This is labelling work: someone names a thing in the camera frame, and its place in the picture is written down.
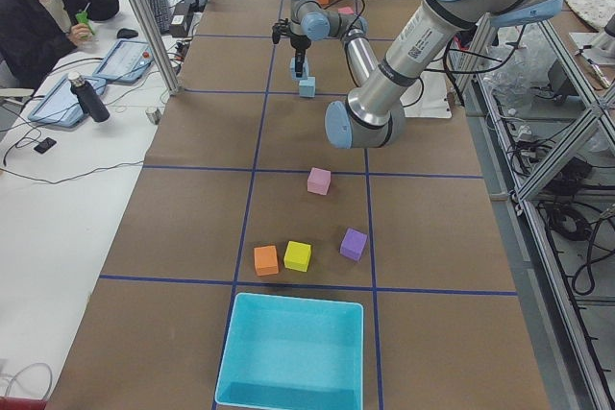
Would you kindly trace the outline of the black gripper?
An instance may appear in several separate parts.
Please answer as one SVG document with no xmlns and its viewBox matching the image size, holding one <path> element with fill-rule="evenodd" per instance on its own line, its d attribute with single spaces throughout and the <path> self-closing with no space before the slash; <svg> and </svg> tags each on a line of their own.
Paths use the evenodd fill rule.
<svg viewBox="0 0 615 410">
<path fill-rule="evenodd" d="M 290 36 L 290 44 L 295 50 L 295 56 L 293 59 L 293 78 L 305 79 L 306 53 L 307 49 L 310 47 L 310 39 L 304 35 L 292 34 Z"/>
</svg>

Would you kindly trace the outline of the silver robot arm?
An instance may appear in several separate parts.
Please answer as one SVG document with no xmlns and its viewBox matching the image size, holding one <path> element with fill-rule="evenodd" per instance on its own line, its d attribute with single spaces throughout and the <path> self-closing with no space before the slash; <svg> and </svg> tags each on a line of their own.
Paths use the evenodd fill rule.
<svg viewBox="0 0 615 410">
<path fill-rule="evenodd" d="M 338 149 L 379 148 L 403 131 L 402 96 L 454 35 L 489 15 L 496 27 L 525 25 L 557 15 L 563 0 L 421 0 L 382 60 L 365 38 L 359 14 L 333 14 L 316 0 L 291 0 L 290 38 L 339 39 L 358 73 L 358 87 L 328 105 L 325 131 Z"/>
</svg>

